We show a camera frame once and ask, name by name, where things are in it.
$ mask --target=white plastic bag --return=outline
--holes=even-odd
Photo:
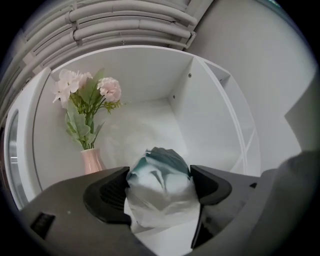
[[[126,179],[128,205],[142,227],[169,228],[198,218],[193,179],[174,150],[146,150]]]

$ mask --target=pink flower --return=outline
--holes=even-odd
[[[66,108],[70,94],[75,93],[87,83],[87,78],[92,79],[92,75],[87,73],[73,72],[67,69],[62,69],[59,74],[59,81],[55,83],[52,92],[55,94],[53,102],[60,99],[62,107]]]
[[[108,102],[117,102],[121,97],[121,87],[119,81],[112,77],[105,77],[98,81],[97,89]]]

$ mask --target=flower bouquet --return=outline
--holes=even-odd
[[[66,109],[66,132],[84,151],[95,147],[95,141],[104,124],[100,123],[95,128],[94,116],[97,111],[106,109],[110,114],[111,110],[122,105],[119,82],[112,77],[103,77],[103,74],[103,69],[94,76],[89,72],[76,73],[63,69],[52,91],[55,94],[53,102],[60,100],[62,107]],[[86,154],[82,154],[85,162],[90,158],[97,158],[97,152],[91,151],[91,154],[94,155],[86,157]]]

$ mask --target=pink vase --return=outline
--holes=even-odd
[[[84,161],[85,174],[93,174],[106,169],[100,158],[99,148],[86,149],[81,151],[81,154]]]

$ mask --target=white wall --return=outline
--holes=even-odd
[[[302,39],[255,0],[213,2],[189,53],[228,70],[251,109],[261,170],[276,168],[301,147],[285,114],[313,80],[317,64]]]

